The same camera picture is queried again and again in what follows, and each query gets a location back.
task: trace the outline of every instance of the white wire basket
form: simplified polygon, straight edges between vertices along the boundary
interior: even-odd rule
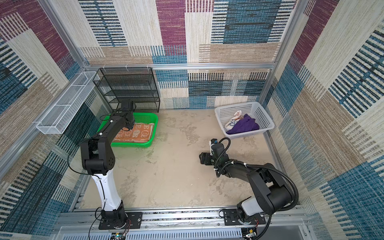
[[[225,132],[225,125],[234,116],[235,112],[239,110],[242,111],[243,116],[248,114],[251,118],[254,118],[256,120],[255,122],[260,126],[260,129],[250,132],[227,134]],[[275,127],[271,117],[258,102],[237,103],[218,107],[215,108],[215,115],[224,135],[230,139],[263,133]]]
[[[94,78],[99,79],[95,71],[85,71],[79,74],[55,105],[45,114],[36,128],[43,134],[63,134],[94,88],[92,82]]]

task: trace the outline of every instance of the clothing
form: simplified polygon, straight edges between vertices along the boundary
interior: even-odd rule
[[[233,118],[231,118],[229,120],[229,122],[225,125],[225,129],[228,131],[228,130],[231,130],[233,128],[233,126],[238,122],[240,121],[241,119],[243,119],[243,116],[241,116],[241,110],[240,111],[237,111],[234,115]]]
[[[154,123],[135,123],[132,130],[120,130],[112,142],[148,142],[152,137]]]
[[[251,118],[248,114],[244,115],[244,118],[238,121],[235,126],[227,132],[227,134],[236,134],[241,132],[250,132],[259,130],[259,125],[255,122],[254,118]]]

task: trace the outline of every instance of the orange towel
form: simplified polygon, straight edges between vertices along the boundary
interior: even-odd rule
[[[132,130],[125,131],[126,128],[120,130],[112,142],[148,142],[152,137],[154,123],[135,123]]]

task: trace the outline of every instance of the green plastic basket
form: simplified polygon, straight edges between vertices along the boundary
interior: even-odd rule
[[[135,117],[135,122],[142,122],[142,123],[154,123],[155,126],[153,126],[153,132],[152,137],[148,142],[144,143],[136,143],[136,142],[113,142],[111,144],[112,147],[149,147],[152,145],[152,141],[155,137],[156,128],[157,128],[157,122],[159,121],[159,118],[154,113],[133,113],[133,116]],[[107,120],[109,119],[109,116],[106,116],[104,118],[104,121],[101,123],[98,132],[104,127],[104,125],[107,123]]]

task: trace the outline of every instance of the black mesh shelf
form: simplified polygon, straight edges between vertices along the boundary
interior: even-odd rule
[[[151,68],[100,68],[94,84],[114,110],[121,101],[136,103],[136,112],[159,112],[160,98]]]

